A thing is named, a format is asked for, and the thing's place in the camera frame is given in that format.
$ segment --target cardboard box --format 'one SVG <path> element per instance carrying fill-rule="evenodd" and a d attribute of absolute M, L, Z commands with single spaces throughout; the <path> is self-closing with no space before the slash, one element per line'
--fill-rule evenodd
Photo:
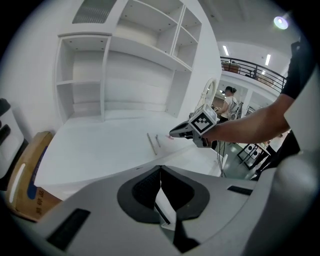
<path fill-rule="evenodd" d="M 40 162 L 52 139 L 48 131 L 35 135 L 16 163 L 5 193 L 7 206 L 14 214 L 35 222 L 61 202 L 34 185 Z"/>

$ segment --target black handle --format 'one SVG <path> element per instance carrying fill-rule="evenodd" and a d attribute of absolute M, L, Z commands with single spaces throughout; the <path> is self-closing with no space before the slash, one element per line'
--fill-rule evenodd
<path fill-rule="evenodd" d="M 11 129 L 7 124 L 0 129 L 0 146 L 5 141 L 5 139 L 10 135 L 10 133 L 11 133 Z"/>

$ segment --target ceiling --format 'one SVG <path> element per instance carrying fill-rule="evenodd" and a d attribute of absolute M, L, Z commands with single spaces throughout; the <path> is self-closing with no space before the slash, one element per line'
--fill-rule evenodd
<path fill-rule="evenodd" d="M 245 60 L 259 64 L 284 76 L 287 73 L 290 56 L 284 55 L 275 49 L 266 49 L 261 46 L 242 42 L 217 42 L 220 56 Z M 226 55 L 223 46 L 226 46 L 229 56 Z M 266 65 L 267 55 L 270 54 L 269 65 Z"/>
<path fill-rule="evenodd" d="M 290 44 L 299 38 L 299 30 L 290 19 L 289 28 L 277 28 L 273 19 L 285 12 L 270 0 L 199 0 L 217 42 L 238 42 L 276 50 L 291 56 Z"/>

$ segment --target forearm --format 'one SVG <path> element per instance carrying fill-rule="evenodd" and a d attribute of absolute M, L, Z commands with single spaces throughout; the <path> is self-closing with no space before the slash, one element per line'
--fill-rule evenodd
<path fill-rule="evenodd" d="M 247 117 L 217 124 L 203 137 L 209 141 L 265 142 L 289 129 L 289 125 L 284 118 L 284 112 L 290 105 L 280 106 L 282 108 L 279 108 L 277 102 L 275 105 L 261 108 Z"/>

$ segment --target black sleeve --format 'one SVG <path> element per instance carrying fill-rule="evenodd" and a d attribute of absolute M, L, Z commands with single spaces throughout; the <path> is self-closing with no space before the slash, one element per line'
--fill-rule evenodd
<path fill-rule="evenodd" d="M 316 58 L 304 35 L 301 35 L 300 43 L 291 45 L 291 51 L 288 76 L 281 93 L 296 99 L 316 66 Z"/>
<path fill-rule="evenodd" d="M 290 60 L 288 76 L 286 83 L 281 91 L 282 94 L 296 99 L 301 91 L 300 75 L 299 75 L 299 50 L 293 52 L 293 56 Z"/>

